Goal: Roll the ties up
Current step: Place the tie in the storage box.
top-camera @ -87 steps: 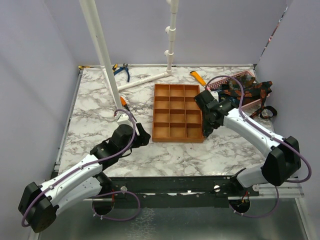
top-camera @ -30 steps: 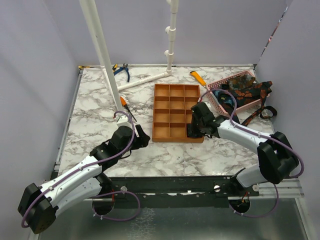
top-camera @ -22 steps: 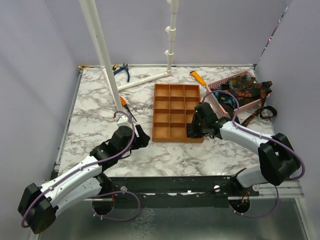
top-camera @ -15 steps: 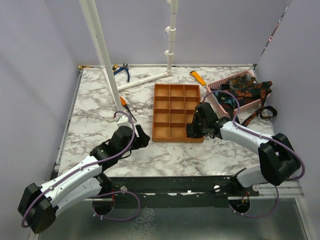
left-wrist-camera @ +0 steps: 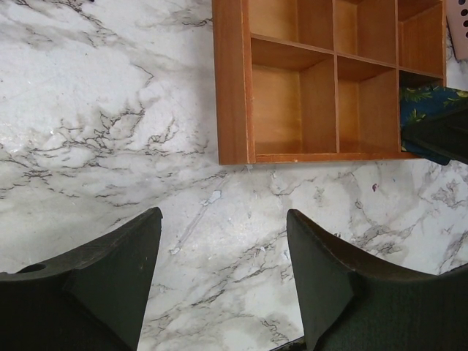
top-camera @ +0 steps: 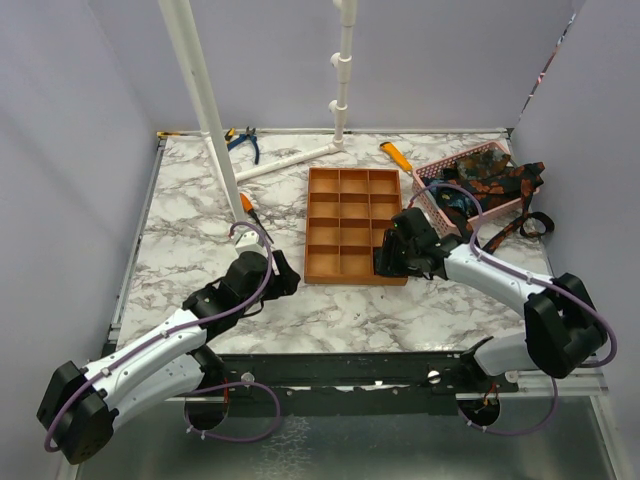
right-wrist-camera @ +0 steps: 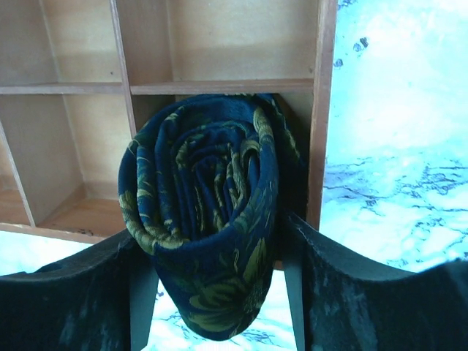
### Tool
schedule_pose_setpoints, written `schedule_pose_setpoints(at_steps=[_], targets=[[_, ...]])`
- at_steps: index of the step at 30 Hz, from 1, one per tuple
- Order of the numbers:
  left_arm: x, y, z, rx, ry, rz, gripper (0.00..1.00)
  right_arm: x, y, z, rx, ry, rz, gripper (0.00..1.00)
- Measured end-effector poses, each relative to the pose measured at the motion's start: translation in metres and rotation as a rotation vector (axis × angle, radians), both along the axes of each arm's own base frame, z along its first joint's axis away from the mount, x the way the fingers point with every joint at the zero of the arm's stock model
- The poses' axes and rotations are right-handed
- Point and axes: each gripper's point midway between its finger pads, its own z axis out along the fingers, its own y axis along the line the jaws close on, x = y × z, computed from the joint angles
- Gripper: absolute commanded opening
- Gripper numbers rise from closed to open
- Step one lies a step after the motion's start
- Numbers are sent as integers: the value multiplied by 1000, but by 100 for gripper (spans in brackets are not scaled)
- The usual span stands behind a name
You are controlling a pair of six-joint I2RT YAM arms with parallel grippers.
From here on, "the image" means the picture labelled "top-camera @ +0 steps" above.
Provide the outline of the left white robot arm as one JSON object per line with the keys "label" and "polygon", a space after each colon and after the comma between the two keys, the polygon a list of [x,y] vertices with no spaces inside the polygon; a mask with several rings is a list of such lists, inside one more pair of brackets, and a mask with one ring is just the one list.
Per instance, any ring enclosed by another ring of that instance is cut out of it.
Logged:
{"label": "left white robot arm", "polygon": [[226,368],[208,342],[253,306],[293,295],[300,280],[282,251],[244,252],[223,277],[193,292],[128,346],[83,367],[72,361],[59,366],[36,414],[46,430],[45,450],[79,464],[145,409],[180,394],[225,390]]}

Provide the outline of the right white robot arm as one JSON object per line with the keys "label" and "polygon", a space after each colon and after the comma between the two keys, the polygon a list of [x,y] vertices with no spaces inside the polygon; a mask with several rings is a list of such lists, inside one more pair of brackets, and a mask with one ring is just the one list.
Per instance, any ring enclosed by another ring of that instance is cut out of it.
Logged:
{"label": "right white robot arm", "polygon": [[609,339],[578,277],[533,274],[457,235],[441,237],[415,207],[393,217],[373,251],[373,268],[383,277],[439,277],[470,286],[523,319],[522,333],[485,339],[466,351],[459,378],[472,391],[509,371],[540,370],[565,378]]}

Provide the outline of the black orange floral tie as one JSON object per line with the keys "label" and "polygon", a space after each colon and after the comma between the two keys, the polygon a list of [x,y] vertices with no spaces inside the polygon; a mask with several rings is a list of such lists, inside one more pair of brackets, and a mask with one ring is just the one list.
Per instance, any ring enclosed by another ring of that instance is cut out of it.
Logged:
{"label": "black orange floral tie", "polygon": [[[475,194],[469,193],[476,199],[484,215],[488,215],[491,210],[504,206],[513,200],[519,202],[520,216],[499,231],[482,247],[486,253],[494,253],[501,243],[516,231],[519,231],[523,237],[539,238],[555,230],[555,223],[548,215],[540,211],[530,210],[534,192],[543,184],[541,174],[544,170],[544,163],[537,162],[518,166],[499,176],[484,180],[451,178],[467,181],[476,189]],[[469,222],[471,218],[464,218],[449,207],[441,210],[457,227],[461,236],[469,240],[473,231]]]}

